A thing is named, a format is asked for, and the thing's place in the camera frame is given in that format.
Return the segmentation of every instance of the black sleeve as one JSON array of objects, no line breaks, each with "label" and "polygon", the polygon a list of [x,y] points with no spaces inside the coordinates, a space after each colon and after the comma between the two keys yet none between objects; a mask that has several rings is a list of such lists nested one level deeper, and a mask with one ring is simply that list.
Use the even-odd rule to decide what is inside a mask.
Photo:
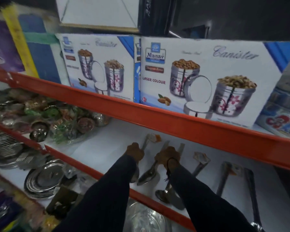
[{"label": "black sleeve", "polygon": [[253,232],[245,216],[183,166],[170,176],[170,183],[181,197],[197,232]]},{"label": "black sleeve", "polygon": [[129,198],[129,183],[136,170],[133,157],[124,155],[91,186],[67,217],[53,230],[122,232]]}]

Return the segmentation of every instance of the person's hand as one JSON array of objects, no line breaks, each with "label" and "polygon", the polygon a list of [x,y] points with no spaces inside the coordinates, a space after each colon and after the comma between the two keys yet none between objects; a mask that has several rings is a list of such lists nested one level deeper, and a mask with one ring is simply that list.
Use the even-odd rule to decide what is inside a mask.
[{"label": "person's hand", "polygon": [[144,157],[144,151],[139,148],[139,144],[134,142],[127,146],[127,150],[124,155],[132,156],[135,162],[138,164],[140,160]]},{"label": "person's hand", "polygon": [[158,162],[158,164],[163,164],[166,169],[168,169],[167,162],[170,158],[174,158],[177,161],[171,159],[169,161],[169,167],[170,167],[170,164],[171,165],[179,165],[179,160],[181,158],[181,154],[179,152],[177,152],[174,147],[167,147],[165,150],[160,151],[155,156],[155,160]]}]

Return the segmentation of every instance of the brown label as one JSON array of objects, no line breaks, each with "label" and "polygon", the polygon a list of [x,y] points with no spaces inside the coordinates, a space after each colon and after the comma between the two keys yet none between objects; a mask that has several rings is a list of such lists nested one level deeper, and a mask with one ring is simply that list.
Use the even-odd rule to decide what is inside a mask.
[{"label": "brown label", "polygon": [[72,60],[72,61],[76,61],[74,56],[70,56],[70,55],[66,55],[66,59],[67,60]]},{"label": "brown label", "polygon": [[153,66],[145,65],[145,70],[146,71],[151,71],[151,72],[164,73],[164,68],[163,67],[153,67]]}]

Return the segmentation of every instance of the black bracelet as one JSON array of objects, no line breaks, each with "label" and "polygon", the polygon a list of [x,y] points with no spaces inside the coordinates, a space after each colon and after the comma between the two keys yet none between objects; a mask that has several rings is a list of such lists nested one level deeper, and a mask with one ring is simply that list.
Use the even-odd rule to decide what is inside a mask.
[{"label": "black bracelet", "polygon": [[173,159],[173,160],[176,160],[177,162],[178,162],[178,160],[177,159],[175,159],[175,158],[173,158],[173,157],[171,157],[171,158],[169,158],[167,161],[166,161],[166,175],[168,176],[168,178],[167,179],[165,179],[165,181],[167,181],[169,178],[170,178],[170,175],[171,175],[171,171],[170,171],[170,169],[169,169],[169,160],[171,160],[171,159]]}]

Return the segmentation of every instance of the purple package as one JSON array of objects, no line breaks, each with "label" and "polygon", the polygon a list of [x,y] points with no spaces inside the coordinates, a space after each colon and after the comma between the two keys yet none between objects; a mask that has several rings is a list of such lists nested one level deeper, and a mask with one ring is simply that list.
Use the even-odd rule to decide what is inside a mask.
[{"label": "purple package", "polygon": [[23,72],[25,68],[5,21],[0,20],[0,68]]}]

